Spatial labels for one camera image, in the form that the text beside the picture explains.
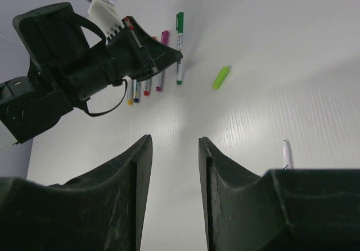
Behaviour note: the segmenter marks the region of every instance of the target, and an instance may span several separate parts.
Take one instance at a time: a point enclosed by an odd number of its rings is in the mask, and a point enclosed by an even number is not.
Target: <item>white marker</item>
[[[149,96],[150,95],[150,89],[151,89],[151,78],[145,81],[144,85],[144,95]]]
[[[293,168],[293,163],[291,162],[291,154],[289,143],[286,140],[283,141],[283,168],[291,169]]]
[[[128,105],[132,105],[134,103],[133,98],[133,81],[129,79],[128,81]]]
[[[180,12],[176,16],[176,30],[178,32],[178,51],[182,53],[182,38],[184,35],[184,12]],[[176,83],[178,85],[182,84],[182,73],[183,73],[183,64],[182,64],[182,60],[179,60],[177,64],[177,76],[176,76]]]

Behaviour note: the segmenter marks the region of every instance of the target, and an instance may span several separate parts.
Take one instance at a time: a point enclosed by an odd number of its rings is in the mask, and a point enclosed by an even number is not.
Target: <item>yellow marker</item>
[[[128,81],[128,105],[132,105],[134,103],[133,100],[133,81],[129,79]]]

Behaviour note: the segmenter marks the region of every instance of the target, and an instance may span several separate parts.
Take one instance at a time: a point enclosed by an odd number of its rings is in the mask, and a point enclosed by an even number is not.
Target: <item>purple marker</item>
[[[169,31],[165,30],[161,34],[161,43],[164,45],[168,45],[169,42]],[[156,91],[161,92],[163,90],[163,78],[164,78],[164,71],[162,71],[160,74],[156,76]]]

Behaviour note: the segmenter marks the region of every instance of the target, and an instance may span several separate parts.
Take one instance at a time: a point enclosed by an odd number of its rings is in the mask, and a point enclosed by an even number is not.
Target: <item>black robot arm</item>
[[[53,127],[108,85],[129,76],[147,80],[182,58],[128,16],[106,39],[92,22],[58,3],[16,16],[13,26],[30,55],[27,77],[0,84],[0,148],[23,143]],[[92,48],[82,28],[101,41]]]

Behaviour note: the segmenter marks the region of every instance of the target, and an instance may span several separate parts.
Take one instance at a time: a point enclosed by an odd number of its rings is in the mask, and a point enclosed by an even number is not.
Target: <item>green marker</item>
[[[221,84],[224,82],[226,76],[228,75],[228,73],[231,70],[231,66],[225,66],[222,67],[220,73],[218,74],[218,76],[215,78],[215,81],[213,83],[213,89],[219,89]]]
[[[184,35],[184,12],[180,12],[176,15],[176,31],[178,32],[178,51],[182,53],[182,36]],[[177,76],[176,83],[182,84],[182,60],[178,61],[177,64]]]

